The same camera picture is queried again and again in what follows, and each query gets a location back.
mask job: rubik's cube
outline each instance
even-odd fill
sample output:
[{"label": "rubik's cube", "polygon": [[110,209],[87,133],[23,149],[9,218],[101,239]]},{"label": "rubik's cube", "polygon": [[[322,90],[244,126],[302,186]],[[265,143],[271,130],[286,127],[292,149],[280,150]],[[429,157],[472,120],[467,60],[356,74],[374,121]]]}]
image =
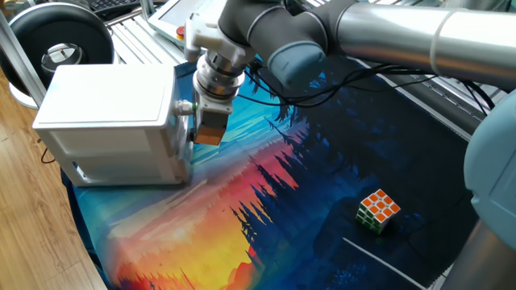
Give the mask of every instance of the rubik's cube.
[{"label": "rubik's cube", "polygon": [[400,207],[392,198],[378,189],[360,203],[356,220],[376,234],[380,234],[398,211]]}]

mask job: silver metal tube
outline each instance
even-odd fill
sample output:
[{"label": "silver metal tube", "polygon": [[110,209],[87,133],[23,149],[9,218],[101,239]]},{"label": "silver metal tube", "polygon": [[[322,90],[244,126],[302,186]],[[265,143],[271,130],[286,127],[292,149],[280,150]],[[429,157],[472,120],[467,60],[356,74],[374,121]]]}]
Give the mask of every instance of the silver metal tube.
[{"label": "silver metal tube", "polygon": [[142,17],[145,21],[151,18],[153,14],[156,13],[156,8],[154,8],[154,2],[152,0],[139,0],[139,4],[142,7]]},{"label": "silver metal tube", "polygon": [[508,0],[447,0],[444,8],[466,8],[469,10],[503,11]]},{"label": "silver metal tube", "polygon": [[516,15],[357,3],[338,24],[349,56],[516,87]]},{"label": "silver metal tube", "polygon": [[441,290],[516,289],[516,251],[478,222]]},{"label": "silver metal tube", "polygon": [[27,88],[36,105],[40,107],[47,90],[43,86],[34,67],[32,67],[18,39],[16,39],[15,34],[10,29],[3,13],[0,13],[0,49],[8,56],[22,83]]}]

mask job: gray cylinder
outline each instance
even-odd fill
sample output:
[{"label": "gray cylinder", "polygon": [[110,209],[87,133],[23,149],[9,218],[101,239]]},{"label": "gray cylinder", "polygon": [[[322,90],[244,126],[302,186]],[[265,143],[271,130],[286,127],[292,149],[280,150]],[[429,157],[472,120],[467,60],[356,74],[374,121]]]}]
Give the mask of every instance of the gray cylinder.
[{"label": "gray cylinder", "polygon": [[286,87],[307,86],[323,70],[328,37],[315,14],[294,17],[278,2],[228,0],[218,26],[228,39],[254,48]]},{"label": "gray cylinder", "polygon": [[508,0],[447,0],[442,7],[481,11],[504,11]]},{"label": "gray cylinder", "polygon": [[349,56],[516,87],[516,15],[357,3],[338,25]]},{"label": "gray cylinder", "polygon": [[516,251],[478,222],[441,290],[515,290]]}]

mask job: orange sky painting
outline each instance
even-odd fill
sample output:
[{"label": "orange sky painting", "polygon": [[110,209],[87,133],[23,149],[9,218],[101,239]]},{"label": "orange sky painting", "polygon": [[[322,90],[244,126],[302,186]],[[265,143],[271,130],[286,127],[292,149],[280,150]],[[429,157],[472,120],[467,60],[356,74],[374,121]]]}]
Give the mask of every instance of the orange sky painting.
[{"label": "orange sky painting", "polygon": [[[290,154],[291,148],[277,142],[260,150],[253,160],[295,185],[274,158],[281,151]],[[249,244],[230,207],[238,209],[241,201],[246,205],[257,201],[251,184],[266,184],[252,163],[230,176],[224,186],[218,184],[217,190],[207,182],[180,206],[153,219],[131,237],[119,238],[117,247],[122,247],[124,256],[133,258],[120,261],[118,279],[137,280],[136,273],[181,277],[182,270],[193,281],[195,290],[247,288],[254,269],[245,252]],[[238,286],[228,287],[230,282]],[[178,288],[167,285],[165,289]]]}]

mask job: keyboard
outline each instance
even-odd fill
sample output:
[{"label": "keyboard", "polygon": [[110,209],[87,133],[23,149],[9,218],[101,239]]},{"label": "keyboard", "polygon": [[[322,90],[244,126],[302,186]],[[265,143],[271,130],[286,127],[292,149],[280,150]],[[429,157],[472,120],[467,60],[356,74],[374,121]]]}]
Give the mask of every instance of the keyboard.
[{"label": "keyboard", "polygon": [[139,0],[89,0],[89,8],[92,11],[99,11],[118,5],[139,6]]}]

